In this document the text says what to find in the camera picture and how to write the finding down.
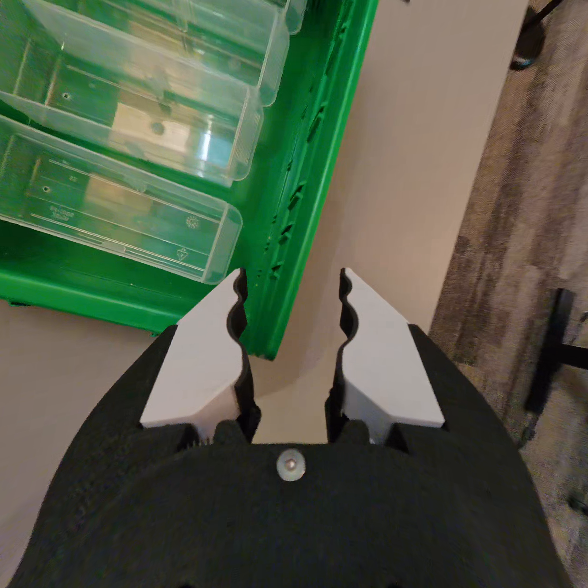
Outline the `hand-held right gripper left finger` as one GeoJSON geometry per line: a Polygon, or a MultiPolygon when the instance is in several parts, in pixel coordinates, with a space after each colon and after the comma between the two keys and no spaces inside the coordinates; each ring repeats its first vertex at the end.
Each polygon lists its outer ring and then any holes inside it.
{"type": "Polygon", "coordinates": [[[236,269],[176,324],[140,424],[189,424],[201,441],[237,422],[248,442],[261,421],[241,335],[247,327],[245,269],[236,269]]]}

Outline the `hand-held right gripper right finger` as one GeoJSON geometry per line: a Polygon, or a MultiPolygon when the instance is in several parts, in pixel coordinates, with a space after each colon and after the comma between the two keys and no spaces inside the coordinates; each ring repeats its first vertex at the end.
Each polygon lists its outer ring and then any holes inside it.
{"type": "Polygon", "coordinates": [[[346,424],[364,423],[371,443],[386,443],[394,425],[440,429],[445,416],[404,316],[351,268],[339,278],[345,336],[325,402],[327,441],[346,424]]]}

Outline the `green plastic bin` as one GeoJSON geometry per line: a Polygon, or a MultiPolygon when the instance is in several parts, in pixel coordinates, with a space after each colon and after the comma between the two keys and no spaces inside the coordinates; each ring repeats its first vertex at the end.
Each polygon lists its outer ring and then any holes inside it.
{"type": "MultiPolygon", "coordinates": [[[[161,171],[226,200],[243,228],[229,269],[245,268],[250,355],[274,360],[311,253],[378,1],[309,1],[252,169],[231,188],[161,171]]],[[[1,222],[1,299],[161,333],[211,286],[1,222]]]]}

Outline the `black table leg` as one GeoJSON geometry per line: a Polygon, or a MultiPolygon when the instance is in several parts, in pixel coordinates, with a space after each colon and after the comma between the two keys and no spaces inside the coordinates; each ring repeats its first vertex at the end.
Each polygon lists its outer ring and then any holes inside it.
{"type": "Polygon", "coordinates": [[[567,289],[557,289],[539,358],[533,373],[525,411],[540,416],[550,394],[556,373],[561,366],[587,370],[587,348],[564,342],[575,294],[567,289]]]}

